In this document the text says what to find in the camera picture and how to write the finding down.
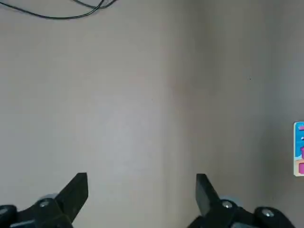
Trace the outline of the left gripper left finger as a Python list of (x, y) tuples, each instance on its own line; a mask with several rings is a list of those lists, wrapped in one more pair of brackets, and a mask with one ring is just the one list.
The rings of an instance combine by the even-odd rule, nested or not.
[(2, 228), (71, 228), (88, 198), (86, 172), (76, 176), (54, 197), (43, 197), (18, 211), (14, 205), (0, 206)]

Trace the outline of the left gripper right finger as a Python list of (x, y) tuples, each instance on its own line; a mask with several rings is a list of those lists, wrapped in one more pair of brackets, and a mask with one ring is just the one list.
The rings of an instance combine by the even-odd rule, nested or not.
[(188, 228), (295, 228), (284, 213), (257, 207), (253, 213), (229, 199), (221, 199), (206, 174), (196, 174), (195, 197), (200, 215)]

